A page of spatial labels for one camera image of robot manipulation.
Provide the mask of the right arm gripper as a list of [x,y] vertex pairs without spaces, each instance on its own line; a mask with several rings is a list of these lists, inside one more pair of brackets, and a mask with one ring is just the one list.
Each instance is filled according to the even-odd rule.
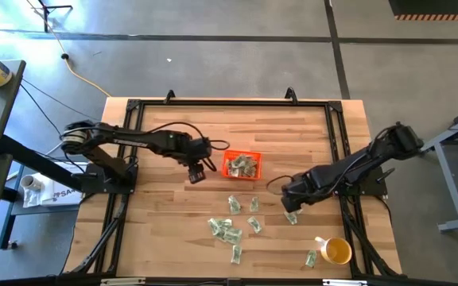
[[300,210],[302,204],[313,205],[320,197],[316,189],[304,176],[293,176],[287,184],[281,186],[281,203],[287,213]]

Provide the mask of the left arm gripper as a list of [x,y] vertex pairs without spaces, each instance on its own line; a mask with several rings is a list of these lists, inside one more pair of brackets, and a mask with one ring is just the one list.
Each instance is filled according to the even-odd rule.
[[188,178],[191,184],[206,179],[201,161],[211,156],[211,149],[184,149],[180,151],[180,163],[188,168]]

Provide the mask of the orange slotted plastic basket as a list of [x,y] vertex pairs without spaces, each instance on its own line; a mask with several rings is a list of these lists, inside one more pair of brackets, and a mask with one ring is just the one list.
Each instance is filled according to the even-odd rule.
[[[257,171],[255,173],[255,177],[247,177],[244,174],[242,174],[240,177],[232,177],[228,175],[228,169],[231,168],[231,161],[234,160],[240,154],[252,156],[258,162],[256,165]],[[224,177],[227,177],[230,179],[241,179],[241,180],[259,180],[261,178],[261,173],[262,173],[262,154],[255,153],[255,152],[249,152],[249,151],[225,150],[223,152],[222,167],[223,167],[222,176]]]

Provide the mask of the yellow mug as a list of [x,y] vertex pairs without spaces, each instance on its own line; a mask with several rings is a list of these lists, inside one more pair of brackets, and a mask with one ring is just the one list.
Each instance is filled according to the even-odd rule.
[[345,265],[352,259],[352,248],[345,239],[315,237],[315,241],[320,245],[321,256],[331,264]]

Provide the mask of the white printed paper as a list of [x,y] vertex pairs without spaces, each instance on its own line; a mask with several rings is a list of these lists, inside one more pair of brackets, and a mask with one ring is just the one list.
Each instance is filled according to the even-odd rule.
[[41,191],[24,191],[24,208],[78,205],[84,194],[60,184],[39,172],[31,174],[43,183]]

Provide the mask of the grey cup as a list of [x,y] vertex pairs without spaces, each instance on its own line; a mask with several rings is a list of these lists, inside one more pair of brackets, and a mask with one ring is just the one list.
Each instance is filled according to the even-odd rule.
[[32,175],[23,176],[20,185],[26,191],[41,191],[43,188],[43,183]]

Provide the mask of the black metal floor stand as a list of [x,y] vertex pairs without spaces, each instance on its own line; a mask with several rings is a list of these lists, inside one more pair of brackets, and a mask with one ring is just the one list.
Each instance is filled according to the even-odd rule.
[[39,13],[43,17],[44,21],[44,32],[48,33],[51,31],[51,28],[49,27],[49,15],[51,12],[54,10],[59,10],[59,9],[68,9],[72,10],[73,6],[72,5],[46,5],[42,0],[37,0],[39,5],[40,5],[40,10],[41,12]]

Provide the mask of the black mat hazard stripe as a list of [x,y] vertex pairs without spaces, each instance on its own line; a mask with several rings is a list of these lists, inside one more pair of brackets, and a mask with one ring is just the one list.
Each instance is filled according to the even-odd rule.
[[388,0],[398,21],[458,21],[458,0]]

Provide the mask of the black aluminium table frame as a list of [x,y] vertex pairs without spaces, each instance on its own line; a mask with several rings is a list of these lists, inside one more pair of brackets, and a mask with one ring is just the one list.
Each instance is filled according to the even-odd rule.
[[[292,174],[330,164],[367,145],[371,139],[359,100],[306,99],[108,99],[103,120],[132,126],[169,128],[228,141],[239,151],[262,154],[259,180],[239,180],[209,172],[191,184],[174,160],[145,149],[139,159],[137,187],[129,199],[121,233],[108,242],[101,269],[114,266],[118,276],[211,278],[348,278],[353,272],[376,273],[370,257],[356,246],[352,262],[334,265],[322,258],[305,265],[315,237],[343,237],[346,226],[340,200],[332,197],[299,215],[296,225],[284,216],[279,191]],[[241,205],[231,214],[228,197]],[[258,212],[250,212],[253,197]],[[254,216],[258,234],[247,222]],[[229,218],[243,231],[239,265],[231,263],[233,244],[212,234],[208,220]]]

